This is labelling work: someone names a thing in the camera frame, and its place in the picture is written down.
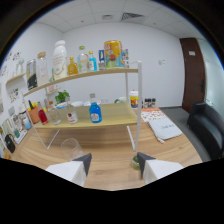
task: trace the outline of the door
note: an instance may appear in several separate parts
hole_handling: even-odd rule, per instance
[[[194,102],[205,97],[205,66],[202,53],[195,38],[180,39],[185,65],[185,87],[182,108],[188,113]]]

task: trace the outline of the shelf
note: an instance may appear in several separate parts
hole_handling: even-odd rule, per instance
[[[84,78],[84,77],[89,77],[89,76],[95,76],[95,75],[105,75],[105,74],[114,74],[114,73],[138,73],[138,69],[108,69],[108,70],[103,70],[103,71],[96,71],[96,72],[87,72],[87,73],[82,73],[82,74],[77,74],[77,75],[71,75],[59,80],[56,80],[54,82],[49,82],[47,84],[44,84],[42,86],[38,86],[36,88],[31,89],[28,93],[24,94],[24,96],[28,96],[31,93],[34,93],[40,89],[46,88],[51,85],[55,85],[61,82],[66,82],[70,81],[73,79],[79,79],[79,78]]]
[[[8,83],[12,82],[13,80],[16,80],[16,79],[18,79],[18,78],[23,77],[24,75],[26,75],[26,73],[22,73],[21,75],[17,75],[17,76],[14,76],[14,77],[11,78],[11,79],[8,79],[7,82],[6,82],[6,85],[7,85]]]
[[[59,114],[61,123],[54,125],[52,121],[42,125],[39,121],[35,124],[36,129],[91,129],[91,128],[110,128],[121,125],[136,125],[137,116],[129,103],[101,104],[102,121],[92,123],[90,121],[89,107],[77,107],[76,112],[79,121],[76,124],[69,124],[66,116],[66,108],[60,109]]]

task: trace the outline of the green plant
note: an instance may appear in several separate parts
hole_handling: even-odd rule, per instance
[[[66,90],[64,90],[64,92],[58,91],[58,95],[55,96],[55,100],[56,100],[57,104],[59,104],[61,102],[64,102],[66,97],[70,97],[69,93]]]

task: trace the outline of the white shelf frame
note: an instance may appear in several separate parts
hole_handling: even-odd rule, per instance
[[[137,66],[138,66],[138,99],[139,100],[138,100],[138,108],[137,108],[138,109],[138,114],[137,114],[137,130],[136,130],[135,142],[134,142],[134,139],[132,137],[131,130],[130,130],[129,126],[127,126],[127,130],[128,130],[128,133],[129,133],[129,137],[130,137],[131,143],[132,143],[133,151],[136,152],[137,149],[138,149],[138,140],[139,140],[139,134],[140,134],[140,125],[141,125],[141,108],[142,108],[142,62],[141,61],[135,61],[135,62],[130,63],[130,64],[137,64]],[[127,72],[125,72],[125,87],[126,87],[126,99],[129,99],[128,73]],[[45,87],[45,92],[46,92],[47,99],[48,99],[48,94],[47,94],[47,88],[46,87]],[[26,108],[26,110],[28,110],[28,108],[26,107],[26,103],[25,103],[25,98],[24,98],[23,92],[22,92],[22,96],[23,96],[23,103],[25,105],[25,108]],[[37,132],[37,130],[35,128],[35,125],[33,124],[32,120],[30,118],[29,113],[28,113],[28,116],[29,116],[29,119],[31,121],[32,127],[33,127],[36,135],[38,136],[40,142],[42,143],[42,145],[44,146],[44,148],[48,150],[60,130],[57,130],[56,134],[54,135],[54,137],[52,138],[51,142],[47,146],[43,142],[43,140],[40,137],[40,135],[38,134],[38,132]]]

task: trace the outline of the black chair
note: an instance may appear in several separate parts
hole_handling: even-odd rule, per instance
[[[222,158],[224,151],[224,119],[211,106],[194,103],[187,121],[202,142],[211,160]]]

